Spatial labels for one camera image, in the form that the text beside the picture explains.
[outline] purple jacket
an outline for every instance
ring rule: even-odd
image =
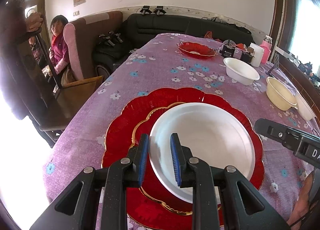
[[[63,38],[63,32],[58,35],[55,39],[52,38],[50,51],[50,59],[54,66],[56,73],[60,73],[68,64],[70,64],[69,60],[69,50],[66,42]]]

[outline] red bowl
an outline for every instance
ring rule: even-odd
[[[216,51],[207,47],[192,42],[181,42],[177,44],[180,51],[193,58],[208,59],[215,56]]]

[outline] red scalloped tray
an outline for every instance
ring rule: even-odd
[[[181,42],[177,46],[182,53],[192,58],[208,59],[216,55],[216,50],[198,43]]]
[[[250,182],[259,189],[264,178],[263,148],[249,119],[222,97],[206,94],[195,88],[161,88],[130,101],[106,132],[106,151],[102,167],[125,157],[128,149],[137,144],[142,133],[150,134],[156,120],[170,108],[188,102],[203,102],[220,107],[238,119],[248,131],[255,150],[255,167]],[[142,189],[127,189],[127,213],[141,225],[153,229],[190,230],[192,204],[172,195],[157,179],[147,161]],[[223,224],[221,210],[220,222]]]

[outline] sofa backrest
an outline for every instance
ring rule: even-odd
[[[100,34],[108,34],[122,24],[122,12],[111,11],[81,17],[68,23],[63,37],[68,45],[70,65],[77,80],[95,77],[92,50]]]
[[[178,15],[132,14],[124,22],[121,30],[135,48],[144,46],[161,33],[180,33],[204,37],[207,31],[212,31],[212,37],[222,41],[230,39],[236,44],[243,43],[247,46],[254,42],[251,32],[245,28]]]

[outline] floral tablecloth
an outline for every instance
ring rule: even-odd
[[[227,76],[220,55],[209,60],[187,57],[178,50],[177,43],[181,41],[214,49],[221,45],[213,40],[183,34],[160,34],[132,54],[84,104],[54,146],[44,167],[49,200],[56,198],[84,167],[100,168],[109,124],[130,100],[158,88],[195,87],[205,93],[220,95],[242,111],[252,124],[259,118],[267,118],[309,133],[313,129],[319,132],[314,119],[306,122],[295,109],[283,112],[270,102],[266,95],[265,72],[272,67],[271,63],[256,68],[260,80],[244,86]],[[237,49],[235,57],[240,58],[240,55],[241,50]],[[294,91],[295,87],[281,70],[274,70],[273,75]],[[299,189],[313,167],[295,158],[281,144],[261,138],[265,175],[260,193],[287,220]],[[130,218],[128,228],[143,229]]]

